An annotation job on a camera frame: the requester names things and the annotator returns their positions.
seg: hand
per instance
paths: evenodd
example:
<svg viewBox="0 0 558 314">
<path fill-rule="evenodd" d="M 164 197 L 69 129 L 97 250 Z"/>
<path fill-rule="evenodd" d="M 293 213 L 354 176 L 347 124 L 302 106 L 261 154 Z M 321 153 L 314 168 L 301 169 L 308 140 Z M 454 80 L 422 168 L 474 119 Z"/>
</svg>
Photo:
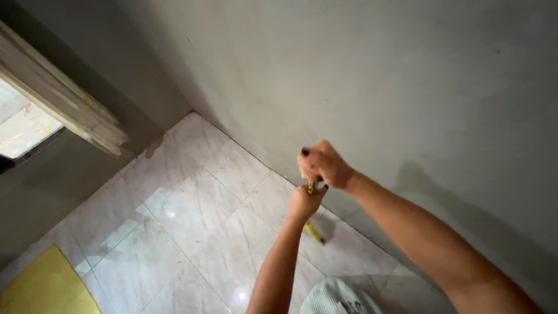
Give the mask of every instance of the hand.
<svg viewBox="0 0 558 314">
<path fill-rule="evenodd" d="M 324 185 L 317 193 L 309 195 L 308 185 L 296 187 L 288 204 L 287 220 L 305 223 L 320 207 L 328 188 Z"/>
<path fill-rule="evenodd" d="M 313 182 L 323 179 L 325 183 L 338 189 L 346 188 L 355 174 L 354 169 L 326 140 L 321 140 L 310 148 L 303 147 L 297 161 L 303 179 Z"/>
</svg>

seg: striped fabric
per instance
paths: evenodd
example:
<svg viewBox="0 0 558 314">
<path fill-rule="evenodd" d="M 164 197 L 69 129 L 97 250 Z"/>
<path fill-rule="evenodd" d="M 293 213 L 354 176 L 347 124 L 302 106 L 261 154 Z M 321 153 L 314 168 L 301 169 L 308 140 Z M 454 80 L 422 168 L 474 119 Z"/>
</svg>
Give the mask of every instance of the striped fabric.
<svg viewBox="0 0 558 314">
<path fill-rule="evenodd" d="M 326 278 L 304 300 L 300 314 L 382 314 L 362 291 L 355 291 L 339 278 Z"/>
</svg>

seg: gray wall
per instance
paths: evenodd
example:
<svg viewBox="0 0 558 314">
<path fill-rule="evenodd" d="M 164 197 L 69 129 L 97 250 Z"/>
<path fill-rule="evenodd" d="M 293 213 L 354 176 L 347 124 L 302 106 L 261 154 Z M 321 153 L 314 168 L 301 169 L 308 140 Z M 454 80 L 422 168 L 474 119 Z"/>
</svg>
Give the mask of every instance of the gray wall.
<svg viewBox="0 0 558 314">
<path fill-rule="evenodd" d="M 289 180 L 329 139 L 558 312 L 556 1 L 119 0 L 192 106 Z M 324 204 L 402 254 L 345 195 Z"/>
<path fill-rule="evenodd" d="M 111 0 L 2 0 L 0 20 L 113 112 L 131 138 L 116 159 L 65 130 L 0 175 L 2 269 L 190 107 Z"/>
</svg>

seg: yellow object on floor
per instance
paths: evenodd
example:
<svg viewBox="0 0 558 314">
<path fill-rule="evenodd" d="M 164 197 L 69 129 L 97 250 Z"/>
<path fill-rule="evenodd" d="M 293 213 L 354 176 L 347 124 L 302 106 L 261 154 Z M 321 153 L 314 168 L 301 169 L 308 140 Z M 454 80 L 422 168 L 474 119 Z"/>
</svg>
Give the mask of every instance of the yellow object on floor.
<svg viewBox="0 0 558 314">
<path fill-rule="evenodd" d="M 70 262 L 53 244 L 0 293 L 0 313 L 101 314 L 101 311 Z"/>
</svg>

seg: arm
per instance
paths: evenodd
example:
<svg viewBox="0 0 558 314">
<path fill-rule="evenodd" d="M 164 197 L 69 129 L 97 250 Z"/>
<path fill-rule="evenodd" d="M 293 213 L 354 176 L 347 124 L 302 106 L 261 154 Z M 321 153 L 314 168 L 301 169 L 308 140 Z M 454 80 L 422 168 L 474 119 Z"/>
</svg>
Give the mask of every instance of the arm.
<svg viewBox="0 0 558 314">
<path fill-rule="evenodd" d="M 327 141 L 299 155 L 303 178 L 344 189 L 444 290 L 459 313 L 541 313 L 521 289 L 446 223 L 349 167 Z"/>
<path fill-rule="evenodd" d="M 246 314 L 288 313 L 302 228 L 327 190 L 310 196 L 303 185 L 293 191 L 287 219 L 259 270 Z"/>
</svg>

